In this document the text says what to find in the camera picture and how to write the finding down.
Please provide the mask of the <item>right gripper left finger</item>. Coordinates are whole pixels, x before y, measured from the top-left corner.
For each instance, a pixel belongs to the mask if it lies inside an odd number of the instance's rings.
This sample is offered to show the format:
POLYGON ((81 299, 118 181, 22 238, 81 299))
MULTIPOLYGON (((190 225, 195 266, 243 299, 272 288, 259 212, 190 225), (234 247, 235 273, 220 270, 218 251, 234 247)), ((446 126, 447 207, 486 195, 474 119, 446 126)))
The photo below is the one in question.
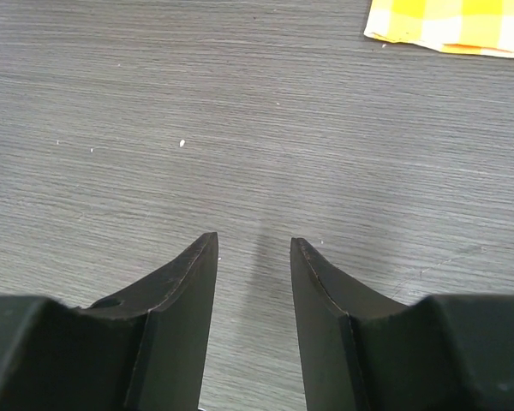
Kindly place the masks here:
POLYGON ((218 236, 90 307, 0 295, 0 410, 196 410, 218 236))

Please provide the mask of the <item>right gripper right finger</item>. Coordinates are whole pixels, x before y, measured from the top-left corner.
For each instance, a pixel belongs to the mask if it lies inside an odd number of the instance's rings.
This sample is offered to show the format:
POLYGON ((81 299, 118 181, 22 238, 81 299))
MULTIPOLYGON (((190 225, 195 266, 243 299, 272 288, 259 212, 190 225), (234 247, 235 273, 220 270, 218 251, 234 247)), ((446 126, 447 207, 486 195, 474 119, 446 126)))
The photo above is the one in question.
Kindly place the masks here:
POLYGON ((514 295, 369 288, 307 240, 290 273, 310 410, 514 410, 514 295))

